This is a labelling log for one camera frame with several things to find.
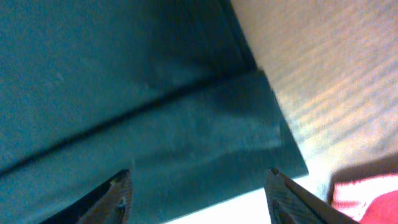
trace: white surface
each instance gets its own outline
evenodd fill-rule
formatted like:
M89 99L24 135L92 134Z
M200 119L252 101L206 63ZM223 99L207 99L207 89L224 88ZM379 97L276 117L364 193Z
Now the white surface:
M296 178L294 181L317 197L323 199L325 196L324 188L319 188L319 182L308 175ZM264 189L254 190L167 224L188 223L271 223L266 193Z

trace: dark green cloth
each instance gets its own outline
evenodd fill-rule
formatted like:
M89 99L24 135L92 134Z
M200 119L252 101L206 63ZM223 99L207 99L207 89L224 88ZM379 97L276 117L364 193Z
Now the dark green cloth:
M4 1L0 25L0 222L42 221L121 169L131 223L307 171L228 1Z

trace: folded fabric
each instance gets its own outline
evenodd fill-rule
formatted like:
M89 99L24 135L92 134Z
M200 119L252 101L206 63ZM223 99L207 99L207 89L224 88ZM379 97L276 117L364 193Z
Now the folded fabric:
M398 223L398 174L337 183L331 205L360 223Z

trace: wood grain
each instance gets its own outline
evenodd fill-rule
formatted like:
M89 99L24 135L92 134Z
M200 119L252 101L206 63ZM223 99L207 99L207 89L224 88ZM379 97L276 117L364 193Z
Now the wood grain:
M310 175L398 152L398 1L231 2Z

